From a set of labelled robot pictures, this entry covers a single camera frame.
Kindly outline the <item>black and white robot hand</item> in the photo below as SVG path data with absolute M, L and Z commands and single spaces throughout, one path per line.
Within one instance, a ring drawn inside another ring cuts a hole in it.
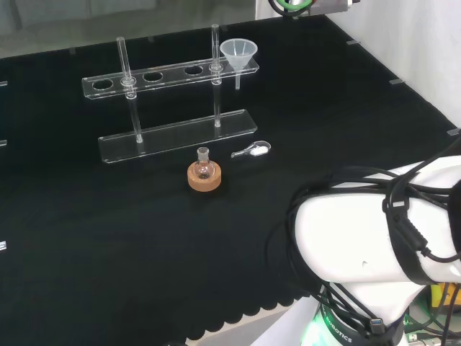
M 316 0 L 313 6 L 324 9 L 331 8 L 331 10 L 336 8 L 337 11 L 343 11 L 359 2 L 360 0 Z

